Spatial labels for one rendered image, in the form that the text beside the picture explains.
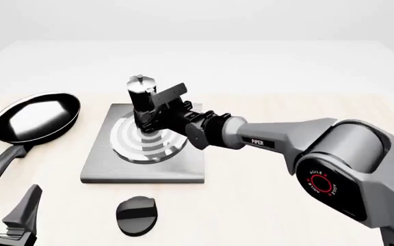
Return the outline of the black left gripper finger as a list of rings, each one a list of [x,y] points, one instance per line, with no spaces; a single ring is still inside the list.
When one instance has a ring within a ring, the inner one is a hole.
[[[2,222],[9,228],[35,230],[41,196],[42,189],[38,184],[33,184]]]

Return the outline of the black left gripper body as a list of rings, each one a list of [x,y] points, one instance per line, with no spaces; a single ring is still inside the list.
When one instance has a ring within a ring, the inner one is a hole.
[[[0,246],[34,246],[36,233],[36,225],[9,225],[6,233],[0,233]]]

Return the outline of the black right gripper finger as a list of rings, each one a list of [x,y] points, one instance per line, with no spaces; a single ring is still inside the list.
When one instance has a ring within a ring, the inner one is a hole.
[[[143,133],[160,131],[162,129],[162,124],[159,119],[160,117],[157,110],[145,112],[134,110],[135,124]]]

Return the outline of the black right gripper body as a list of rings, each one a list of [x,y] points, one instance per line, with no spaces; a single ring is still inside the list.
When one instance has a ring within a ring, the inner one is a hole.
[[[173,100],[161,106],[160,124],[162,127],[186,136],[185,127],[200,116],[200,113],[192,111],[192,102]]]

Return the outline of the silver and black moka pot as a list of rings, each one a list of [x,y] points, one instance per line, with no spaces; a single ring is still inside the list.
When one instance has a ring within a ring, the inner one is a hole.
[[[153,78],[141,74],[132,76],[127,82],[127,90],[133,104],[133,116],[134,110],[142,112],[157,110],[151,99],[157,93]]]

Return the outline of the grey stove plate with rings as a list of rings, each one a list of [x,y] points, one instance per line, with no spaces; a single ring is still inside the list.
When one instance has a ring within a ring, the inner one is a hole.
[[[81,170],[84,184],[202,184],[204,153],[174,131],[143,133],[132,104],[111,104]]]

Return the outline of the round black stove knob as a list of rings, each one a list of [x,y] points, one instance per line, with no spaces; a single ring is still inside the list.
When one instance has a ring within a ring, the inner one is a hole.
[[[154,198],[135,196],[121,202],[116,209],[116,222],[122,233],[130,237],[145,235],[158,219]]]

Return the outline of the small flat plate on stalk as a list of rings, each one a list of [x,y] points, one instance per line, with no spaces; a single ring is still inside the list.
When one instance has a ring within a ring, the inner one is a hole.
[[[187,88],[184,83],[180,83],[173,87],[168,88],[158,94],[151,97],[153,106],[160,107],[163,104],[168,104],[169,102],[180,98],[183,94],[187,93]]]

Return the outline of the black frying pan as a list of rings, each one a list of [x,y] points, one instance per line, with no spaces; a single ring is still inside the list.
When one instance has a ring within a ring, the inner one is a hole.
[[[0,111],[0,141],[11,146],[0,155],[0,177],[8,165],[37,145],[61,137],[75,124],[79,99],[65,92],[45,92],[22,98]]]

